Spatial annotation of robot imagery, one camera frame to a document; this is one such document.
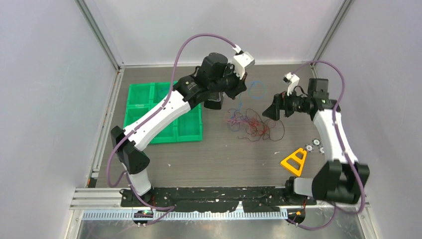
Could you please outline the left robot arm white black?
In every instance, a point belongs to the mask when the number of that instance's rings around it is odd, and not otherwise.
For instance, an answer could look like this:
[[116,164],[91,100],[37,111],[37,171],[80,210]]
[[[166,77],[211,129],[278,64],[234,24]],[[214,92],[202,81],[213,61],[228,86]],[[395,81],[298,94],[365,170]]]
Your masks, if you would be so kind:
[[114,151],[126,170],[134,191],[133,199],[141,206],[152,202],[152,185],[147,167],[150,159],[144,153],[150,141],[180,116],[197,105],[209,102],[212,95],[235,99],[246,91],[246,69],[255,59],[241,51],[229,61],[224,55],[211,53],[195,71],[171,86],[164,99],[132,124],[111,130]]

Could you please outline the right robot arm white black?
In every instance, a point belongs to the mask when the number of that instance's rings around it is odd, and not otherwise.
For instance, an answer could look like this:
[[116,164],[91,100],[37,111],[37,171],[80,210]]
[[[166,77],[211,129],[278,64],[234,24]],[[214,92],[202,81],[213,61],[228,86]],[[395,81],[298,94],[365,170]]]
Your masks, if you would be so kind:
[[298,95],[299,78],[288,73],[286,91],[277,93],[263,116],[279,120],[293,113],[306,113],[317,128],[327,162],[314,178],[291,177],[286,182],[284,198],[297,204],[304,196],[328,202],[364,203],[364,186],[369,178],[368,165],[359,163],[346,139],[341,123],[339,102],[329,98],[328,80],[310,78],[308,90]]

